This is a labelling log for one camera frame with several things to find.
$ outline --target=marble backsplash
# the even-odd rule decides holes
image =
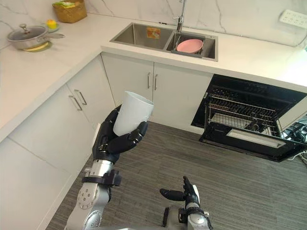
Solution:
[[[85,0],[88,12],[175,24],[179,0]],[[307,30],[278,21],[290,9],[307,14],[307,0],[187,0],[184,26],[289,46],[307,45]]]
[[[0,0],[0,49],[20,23],[41,24],[56,18],[56,0]],[[176,24],[179,0],[85,0],[90,13]],[[241,35],[289,46],[307,45],[307,30],[278,21],[290,9],[307,14],[307,0],[187,0],[184,26]]]

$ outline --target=kitchen sink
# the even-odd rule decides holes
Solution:
[[[177,45],[188,39],[199,39],[203,41],[202,49],[195,54],[177,51]],[[172,29],[131,23],[111,39],[111,42],[155,49],[206,60],[218,60],[217,36],[212,35],[186,32],[178,33],[176,30]]]
[[[147,36],[148,28],[155,28],[160,30],[159,38],[152,38]],[[164,49],[173,30],[159,28],[148,25],[141,25],[131,23],[127,28],[114,37],[112,42],[119,42],[134,46],[144,46],[147,48]]]
[[[195,53],[184,53],[177,51],[177,46],[183,41],[189,39],[199,39],[203,42],[202,49]],[[166,50],[175,54],[187,55],[196,58],[203,58],[208,60],[217,61],[217,37],[211,35],[203,34],[192,34],[192,33],[174,33],[170,38],[170,41],[167,43]]]

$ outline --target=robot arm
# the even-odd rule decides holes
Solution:
[[[98,125],[93,141],[93,165],[86,168],[77,203],[65,230],[90,230],[99,227],[103,210],[111,200],[111,187],[119,186],[121,176],[112,169],[119,155],[135,147],[144,137],[148,123],[141,122],[131,133],[118,137],[113,126],[120,106]]]
[[[185,208],[170,207],[165,209],[163,226],[168,229],[180,229],[179,225],[184,224],[187,225],[188,230],[213,230],[209,213],[201,209],[197,187],[192,185],[186,176],[183,177],[183,181],[184,192],[160,189],[160,193],[166,199],[185,201]]]

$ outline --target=wicker basket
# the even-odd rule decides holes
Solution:
[[[53,4],[54,12],[60,22],[75,23],[87,16],[84,0],[65,0],[65,2],[79,2],[79,4],[72,8]]]

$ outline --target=white plastic cup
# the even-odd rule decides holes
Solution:
[[[135,130],[142,121],[147,121],[154,104],[136,93],[125,91],[125,98],[115,121],[113,131],[117,136]]]

